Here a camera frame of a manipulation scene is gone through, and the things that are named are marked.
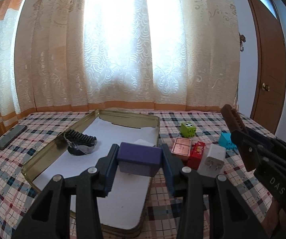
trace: charger plug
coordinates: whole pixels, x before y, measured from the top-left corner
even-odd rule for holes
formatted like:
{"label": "charger plug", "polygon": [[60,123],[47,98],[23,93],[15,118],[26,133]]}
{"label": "charger plug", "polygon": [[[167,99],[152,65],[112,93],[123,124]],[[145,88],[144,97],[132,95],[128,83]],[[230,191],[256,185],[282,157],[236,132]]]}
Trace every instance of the charger plug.
{"label": "charger plug", "polygon": [[215,170],[222,169],[226,155],[226,148],[211,144],[209,152],[205,159],[205,164],[210,168],[214,167]]}

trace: cell phone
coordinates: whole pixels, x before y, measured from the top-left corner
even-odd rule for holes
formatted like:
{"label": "cell phone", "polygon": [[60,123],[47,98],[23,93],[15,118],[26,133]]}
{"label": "cell phone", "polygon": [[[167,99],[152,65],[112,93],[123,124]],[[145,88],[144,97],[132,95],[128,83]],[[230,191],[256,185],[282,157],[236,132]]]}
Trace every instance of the cell phone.
{"label": "cell phone", "polygon": [[7,146],[18,137],[24,130],[27,129],[26,125],[16,125],[6,135],[0,138],[0,150],[7,148]]}

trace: door knob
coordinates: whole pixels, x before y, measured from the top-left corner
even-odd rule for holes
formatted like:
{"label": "door knob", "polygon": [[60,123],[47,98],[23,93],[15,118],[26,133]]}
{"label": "door knob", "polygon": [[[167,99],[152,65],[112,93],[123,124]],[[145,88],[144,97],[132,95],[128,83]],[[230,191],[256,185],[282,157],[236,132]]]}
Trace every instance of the door knob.
{"label": "door knob", "polygon": [[263,83],[262,88],[264,91],[267,91],[267,92],[270,91],[270,86],[268,84]]}

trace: rose gold compact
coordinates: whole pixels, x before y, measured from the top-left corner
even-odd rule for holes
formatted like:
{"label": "rose gold compact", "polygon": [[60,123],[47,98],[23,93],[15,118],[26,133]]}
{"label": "rose gold compact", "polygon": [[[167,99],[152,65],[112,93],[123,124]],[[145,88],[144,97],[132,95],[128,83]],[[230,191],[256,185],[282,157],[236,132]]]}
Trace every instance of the rose gold compact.
{"label": "rose gold compact", "polygon": [[177,137],[172,148],[172,154],[178,156],[183,161],[187,161],[190,156],[191,144],[192,144],[191,139]]}

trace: table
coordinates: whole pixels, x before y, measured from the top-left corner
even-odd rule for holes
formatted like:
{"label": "table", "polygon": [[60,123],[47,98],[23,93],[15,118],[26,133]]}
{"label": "table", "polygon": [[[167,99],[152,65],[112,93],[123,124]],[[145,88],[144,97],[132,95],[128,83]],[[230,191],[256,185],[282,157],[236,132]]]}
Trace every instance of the table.
{"label": "table", "polygon": [[[228,131],[226,123],[219,113],[211,112],[167,112],[148,111],[144,114],[160,118],[159,142],[167,143],[171,148],[182,121],[191,121],[196,127],[193,143],[202,140],[209,145],[218,143],[222,131]],[[83,118],[89,112],[38,112],[32,113],[20,121],[28,128],[7,149],[0,150],[0,236],[11,238],[20,220],[29,209],[36,191],[24,179],[21,168],[30,157],[52,141],[59,133]],[[261,134],[273,137],[262,126],[242,116],[244,124]],[[257,218],[262,221],[271,204],[272,196],[254,177],[253,171],[246,172],[238,151],[227,151],[224,173],[246,200]],[[181,199],[169,196],[162,169],[153,178],[148,199],[147,214],[139,239],[175,239],[179,224]],[[75,220],[71,219],[70,238],[76,239]],[[204,212],[204,238],[209,237],[209,213]],[[104,233],[104,238],[119,238]]]}

